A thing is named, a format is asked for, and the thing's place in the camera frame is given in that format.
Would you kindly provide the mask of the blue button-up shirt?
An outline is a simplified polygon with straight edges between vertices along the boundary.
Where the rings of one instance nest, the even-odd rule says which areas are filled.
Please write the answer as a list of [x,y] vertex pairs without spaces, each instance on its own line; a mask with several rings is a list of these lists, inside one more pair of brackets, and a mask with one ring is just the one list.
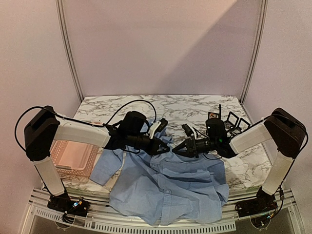
[[90,179],[103,186],[116,172],[110,206],[150,225],[169,225],[178,218],[218,221],[229,197],[224,162],[211,154],[187,158],[172,152],[150,156],[131,147],[104,150]]

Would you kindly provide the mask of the orange portrait round brooch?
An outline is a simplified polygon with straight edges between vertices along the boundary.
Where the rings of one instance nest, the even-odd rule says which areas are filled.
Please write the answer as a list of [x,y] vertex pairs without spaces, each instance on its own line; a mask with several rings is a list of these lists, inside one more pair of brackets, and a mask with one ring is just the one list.
[[210,113],[209,118],[218,118],[218,114],[217,113]]

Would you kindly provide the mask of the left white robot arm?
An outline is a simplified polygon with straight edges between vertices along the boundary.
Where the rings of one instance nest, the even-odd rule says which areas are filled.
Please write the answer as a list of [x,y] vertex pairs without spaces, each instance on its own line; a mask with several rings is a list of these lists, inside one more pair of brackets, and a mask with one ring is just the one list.
[[63,212],[73,204],[65,195],[65,187],[50,157],[55,140],[91,144],[108,150],[124,149],[126,146],[144,151],[150,156],[167,153],[170,147],[154,136],[159,124],[149,124],[145,115],[128,112],[124,119],[110,125],[92,124],[56,113],[51,106],[39,107],[39,112],[24,127],[25,153],[33,162],[53,203]]

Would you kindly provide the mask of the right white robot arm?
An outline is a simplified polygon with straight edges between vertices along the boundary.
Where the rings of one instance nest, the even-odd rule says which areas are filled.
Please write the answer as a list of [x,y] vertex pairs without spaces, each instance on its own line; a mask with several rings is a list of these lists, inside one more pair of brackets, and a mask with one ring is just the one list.
[[198,157],[199,154],[216,151],[224,158],[237,156],[258,144],[273,140],[277,155],[271,170],[264,181],[261,194],[252,202],[255,212],[261,213],[271,204],[271,198],[282,185],[287,177],[295,159],[306,147],[309,136],[306,127],[282,108],[276,108],[269,116],[261,119],[242,131],[238,120],[230,128],[226,127],[227,122],[220,118],[208,118],[206,124],[207,136],[196,139],[195,133],[185,124],[188,138],[173,148],[173,153],[185,157]]

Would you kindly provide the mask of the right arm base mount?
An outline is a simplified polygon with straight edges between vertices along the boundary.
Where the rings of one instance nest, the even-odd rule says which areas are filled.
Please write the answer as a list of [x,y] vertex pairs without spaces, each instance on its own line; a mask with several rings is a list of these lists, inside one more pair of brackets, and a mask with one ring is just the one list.
[[249,216],[251,224],[255,228],[264,229],[282,209],[285,198],[284,191],[281,187],[277,191],[281,200],[280,206],[277,204],[275,194],[268,195],[260,188],[256,198],[237,202],[234,209],[240,218]]

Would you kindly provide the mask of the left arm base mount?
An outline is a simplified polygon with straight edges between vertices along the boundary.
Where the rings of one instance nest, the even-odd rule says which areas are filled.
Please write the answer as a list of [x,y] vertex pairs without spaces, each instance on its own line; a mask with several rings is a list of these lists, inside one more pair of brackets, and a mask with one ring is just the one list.
[[90,202],[83,197],[71,198],[67,193],[64,193],[59,196],[50,195],[47,207],[51,210],[63,212],[62,222],[73,224],[76,216],[87,216]]

